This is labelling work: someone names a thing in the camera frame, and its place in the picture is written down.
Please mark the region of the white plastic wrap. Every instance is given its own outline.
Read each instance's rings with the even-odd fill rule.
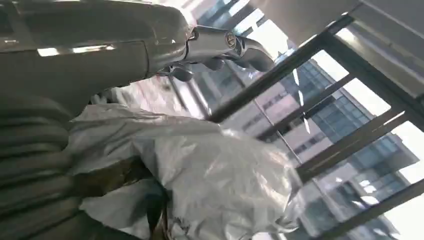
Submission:
[[[296,204],[289,199],[299,182],[286,156],[214,123],[92,105],[72,122],[67,150],[78,160],[70,174],[140,156],[171,195],[173,239],[244,240],[295,228]],[[86,199],[81,208],[110,227],[146,239],[147,221],[137,204],[149,194],[159,194],[157,186],[142,180]]]

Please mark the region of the glass facade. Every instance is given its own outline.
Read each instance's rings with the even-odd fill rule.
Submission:
[[[276,64],[283,61],[297,47],[259,9],[243,11],[252,8],[248,2],[217,1],[198,19],[198,24],[225,28],[231,23],[236,34],[263,44]],[[222,125],[256,137],[348,74],[322,50]],[[213,112],[262,75],[226,62],[223,69],[216,72],[197,71],[194,81]],[[279,147],[294,166],[299,166],[389,109],[389,104],[354,78],[265,142]],[[423,156],[405,144],[406,137],[400,133],[408,131],[399,130],[405,124],[411,123],[402,124],[308,182],[301,191],[305,196],[305,210],[299,218],[299,229],[280,237],[313,239],[414,183],[405,177],[404,171],[420,164]],[[423,134],[416,127],[413,131]],[[416,175],[421,180],[424,174]],[[397,239],[400,232],[393,219],[393,216],[381,215],[338,239]]]

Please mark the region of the glass window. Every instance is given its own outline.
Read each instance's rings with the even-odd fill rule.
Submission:
[[[348,234],[364,240],[415,240],[422,235],[422,195],[399,205]]]
[[[379,154],[376,144],[390,139],[392,135],[401,139],[393,143],[399,149],[397,153],[389,156]],[[315,181],[319,189],[325,192],[322,200],[327,203],[326,206],[334,214],[334,218],[339,222],[345,221],[424,179],[424,164],[421,161],[424,158],[424,151],[421,150],[422,147],[419,147],[417,139],[424,139],[424,133],[410,122],[405,122],[385,137],[354,154],[364,168],[356,167],[352,164],[355,158],[349,158],[333,171],[317,177]],[[424,210],[424,201],[420,204],[420,209]],[[352,239],[385,239],[381,238],[380,231],[376,232],[374,229],[383,230],[385,234],[388,234],[390,231],[387,229],[397,229],[396,224],[404,225],[403,222],[414,222],[411,220],[413,215],[410,209],[409,212],[392,214],[389,220],[376,218],[373,222],[350,232],[348,236]]]

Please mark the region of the metal frame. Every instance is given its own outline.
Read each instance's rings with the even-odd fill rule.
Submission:
[[[289,114],[285,119],[258,135],[257,138],[259,140],[266,140],[267,137],[287,127],[288,124],[296,118],[304,117],[306,113],[318,107],[323,101],[331,96],[331,94],[342,88],[354,77],[359,78],[367,87],[388,102],[391,105],[391,109],[358,128],[350,135],[342,138],[308,162],[300,165],[297,168],[297,172],[304,183],[313,181],[316,176],[324,173],[341,161],[344,161],[355,152],[386,135],[406,121],[411,121],[424,132],[424,106],[421,104],[422,99],[412,98],[384,74],[375,69],[371,64],[334,36],[335,33],[346,27],[352,21],[353,18],[345,15],[340,20],[328,26],[323,33],[310,39],[295,53],[278,64],[273,70],[263,75],[232,100],[213,112],[207,120],[215,123],[223,122],[242,107],[254,101],[255,98],[280,81],[281,78],[287,76],[294,69],[305,63],[314,54],[320,50],[325,50],[332,58],[349,71],[349,75],[308,100],[303,106]],[[348,234],[349,231],[356,227],[377,218],[388,210],[422,193],[424,193],[424,180],[412,184],[381,203],[342,222],[314,238],[314,240],[335,239]]]
[[[298,109],[290,113],[280,122],[275,124],[273,127],[270,127],[267,130],[265,130],[256,138],[258,140],[265,141],[270,135],[274,134],[280,129],[286,128],[292,121],[306,115],[309,111],[319,106],[325,99],[330,97],[331,94],[333,94],[334,92],[342,88],[344,85],[346,85],[348,82],[350,82],[353,79],[354,79],[354,76],[349,73],[347,76],[343,77],[340,81],[337,81],[333,85],[326,88],[324,91],[320,92],[317,96],[308,100],[303,106],[299,107]]]
[[[305,44],[303,44],[303,46],[301,46],[301,48],[280,62],[271,71],[264,74],[260,79],[256,80],[240,94],[215,110],[206,120],[214,123],[223,122],[225,119],[272,87],[275,83],[280,81],[281,78],[290,74],[294,69],[298,68],[313,55],[318,53],[324,47],[327,34],[338,32],[352,23],[353,20],[354,19],[352,17],[345,15],[338,21],[330,24],[322,33],[308,40]]]

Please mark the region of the coiled hose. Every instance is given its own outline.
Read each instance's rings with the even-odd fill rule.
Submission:
[[[54,101],[0,96],[0,239],[137,240],[79,210],[66,124]]]

